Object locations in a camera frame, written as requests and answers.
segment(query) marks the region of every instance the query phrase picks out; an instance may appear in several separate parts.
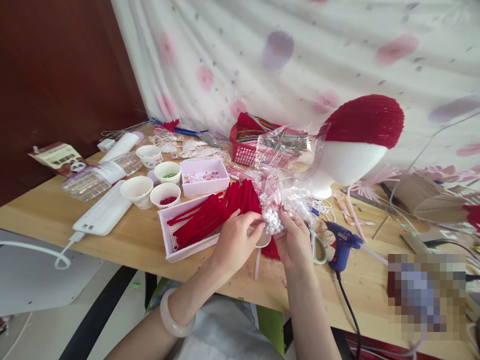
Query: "small bead box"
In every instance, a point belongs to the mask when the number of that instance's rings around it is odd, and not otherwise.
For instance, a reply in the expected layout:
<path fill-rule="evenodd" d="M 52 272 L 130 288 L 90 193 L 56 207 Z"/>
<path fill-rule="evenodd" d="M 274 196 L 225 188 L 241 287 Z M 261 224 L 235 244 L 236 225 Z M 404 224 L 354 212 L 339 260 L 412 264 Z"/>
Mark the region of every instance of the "small bead box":
<path fill-rule="evenodd" d="M 229 174 L 218 158 L 182 161 L 180 169 L 183 194 L 186 197 L 217 193 L 229 187 Z"/>
<path fill-rule="evenodd" d="M 169 263 L 176 263 L 179 260 L 185 259 L 190 255 L 198 253 L 199 251 L 209 248 L 217 243 L 220 235 L 219 233 L 206 237 L 203 240 L 187 246 L 182 250 L 175 251 L 174 241 L 169 231 L 169 225 L 167 224 L 168 220 L 173 219 L 177 215 L 186 212 L 188 209 L 196 207 L 198 204 L 204 202 L 207 199 L 207 195 L 202 196 L 190 201 L 182 202 L 172 207 L 167 207 L 158 212 L 158 216 L 160 217 L 161 232 L 163 234 L 163 242 L 165 244 L 166 260 Z"/>

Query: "clear plastic container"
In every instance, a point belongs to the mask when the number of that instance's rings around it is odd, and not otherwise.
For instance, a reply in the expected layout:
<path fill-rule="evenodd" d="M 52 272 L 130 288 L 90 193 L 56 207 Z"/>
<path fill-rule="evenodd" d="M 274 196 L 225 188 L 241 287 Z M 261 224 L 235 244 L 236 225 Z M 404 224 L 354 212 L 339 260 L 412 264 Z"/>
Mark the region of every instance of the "clear plastic container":
<path fill-rule="evenodd" d="M 86 202 L 108 190 L 120 179 L 142 167 L 142 160 L 135 152 L 127 152 L 99 166 L 85 170 L 65 180 L 62 189 L 75 199 Z"/>

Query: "red wooden door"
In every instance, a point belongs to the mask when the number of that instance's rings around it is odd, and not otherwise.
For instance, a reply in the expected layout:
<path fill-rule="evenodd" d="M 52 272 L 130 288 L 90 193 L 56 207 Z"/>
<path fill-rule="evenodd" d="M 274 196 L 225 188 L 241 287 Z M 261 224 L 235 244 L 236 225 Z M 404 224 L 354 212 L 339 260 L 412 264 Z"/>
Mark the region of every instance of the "red wooden door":
<path fill-rule="evenodd" d="M 56 141 L 84 158 L 145 109 L 108 0 L 0 2 L 0 205 L 51 178 L 30 158 Z"/>

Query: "scissor handle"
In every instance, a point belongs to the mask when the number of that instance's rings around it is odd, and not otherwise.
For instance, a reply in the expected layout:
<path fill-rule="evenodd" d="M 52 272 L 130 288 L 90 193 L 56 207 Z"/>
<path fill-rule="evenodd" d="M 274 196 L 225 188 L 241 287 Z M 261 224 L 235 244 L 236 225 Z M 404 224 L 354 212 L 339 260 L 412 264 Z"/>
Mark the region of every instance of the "scissor handle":
<path fill-rule="evenodd" d="M 313 229 L 310 229 L 310 238 L 311 238 L 311 250 L 313 253 L 313 262 L 318 265 L 325 264 L 327 262 L 327 251 L 325 250 L 325 246 L 322 240 L 319 238 L 317 233 Z M 323 256 L 321 259 L 317 258 L 317 245 L 321 247 L 321 252 Z"/>

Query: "pink plastic box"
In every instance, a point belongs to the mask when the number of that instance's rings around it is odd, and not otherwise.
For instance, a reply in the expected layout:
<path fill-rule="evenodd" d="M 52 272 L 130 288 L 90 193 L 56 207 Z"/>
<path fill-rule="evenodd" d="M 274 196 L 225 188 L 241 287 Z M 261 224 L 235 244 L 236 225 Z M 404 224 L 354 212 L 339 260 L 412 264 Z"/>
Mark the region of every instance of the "pink plastic box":
<path fill-rule="evenodd" d="M 210 237 L 206 237 L 203 240 L 194 243 L 186 248 L 178 251 L 174 251 L 174 246 L 172 244 L 172 238 L 169 232 L 169 226 L 167 221 L 173 219 L 177 215 L 186 212 L 188 209 L 194 208 L 200 203 L 203 203 L 205 200 L 208 199 L 208 196 L 203 196 L 196 198 L 194 200 L 190 200 L 187 202 L 182 202 L 178 205 L 167 207 L 166 209 L 160 210 L 158 212 L 158 216 L 160 217 L 160 224 L 161 224 L 161 232 L 163 233 L 163 242 L 165 243 L 165 252 L 166 252 L 166 260 L 169 263 L 176 263 L 179 260 L 185 259 L 190 255 L 198 253 L 203 249 L 209 248 L 212 245 L 217 243 L 220 234 L 216 234 Z"/>
<path fill-rule="evenodd" d="M 224 163 L 220 159 L 209 159 L 199 161 L 182 161 L 180 163 L 181 169 L 181 187 L 183 188 L 183 195 L 192 197 L 200 194 L 216 193 L 225 190 L 229 187 L 230 177 L 225 169 Z M 185 175 L 193 173 L 204 173 L 218 171 L 219 179 L 200 181 L 194 183 L 185 183 Z"/>

